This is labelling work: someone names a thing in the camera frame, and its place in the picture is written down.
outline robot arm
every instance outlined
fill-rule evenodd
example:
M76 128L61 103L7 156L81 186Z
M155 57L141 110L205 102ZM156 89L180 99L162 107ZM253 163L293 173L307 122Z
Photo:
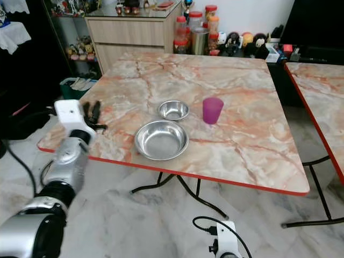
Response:
M96 133L85 123L78 101L58 101L55 109L67 137L55 153L46 186L0 226L0 257L60 255L68 208L82 188L89 144Z

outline table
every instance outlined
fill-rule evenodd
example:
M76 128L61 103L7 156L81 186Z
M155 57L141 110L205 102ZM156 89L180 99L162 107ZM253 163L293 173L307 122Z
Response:
M344 222L332 219L313 165L331 158L342 183L344 183L344 66L313 63L287 63L285 65L329 156L306 162L316 183L327 220L302 221L284 224L285 227L328 225Z
M202 101L210 96L225 103L216 125L202 120ZM156 108L168 99L190 106L189 116L180 122L189 134L189 146L173 160L151 161L135 150L134 135L142 125L159 119ZM290 195L309 192L263 60L125 54L81 102L95 100L102 102L100 123L109 129L98 134L91 159L170 173L178 179L195 177L198 184L205 179ZM62 126L56 125L38 147L53 152L63 137Z

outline stainless steel bowl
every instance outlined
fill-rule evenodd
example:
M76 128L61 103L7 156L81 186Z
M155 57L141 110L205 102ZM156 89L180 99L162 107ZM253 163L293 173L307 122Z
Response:
M165 101L157 110L162 118L174 121L181 120L189 114L189 107L181 101Z
M151 160L170 160L189 144L185 130L176 122L159 120L141 127L135 135L136 149Z

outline white wall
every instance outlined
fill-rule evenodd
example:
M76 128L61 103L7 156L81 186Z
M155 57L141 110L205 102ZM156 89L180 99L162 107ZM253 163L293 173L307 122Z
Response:
M192 11L204 11L207 4L218 6L219 29L226 33L268 33L288 21L294 0L195 0Z

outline tiled floor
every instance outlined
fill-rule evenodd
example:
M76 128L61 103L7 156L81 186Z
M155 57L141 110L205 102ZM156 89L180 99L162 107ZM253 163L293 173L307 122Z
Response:
M286 108L286 115L303 161L326 151L303 109ZM37 130L12 148L36 176L51 154L37 150L37 141L56 122ZM13 158L0 160L0 223L32 196L30 182ZM333 217L344 216L344 188L332 163L316 166ZM69 213L61 257L213 257L213 237L193 227L196 216L221 219L212 209L194 201L174 178L164 187L129 190L155 182L157 173L90 161L85 185ZM195 186L194 178L185 178ZM344 225L282 229L280 224L301 219L325 219L310 180L307 197L286 196L228 184L202 181L200 196L221 207L235 222L254 258L340 258L344 254ZM241 255L247 257L240 246Z

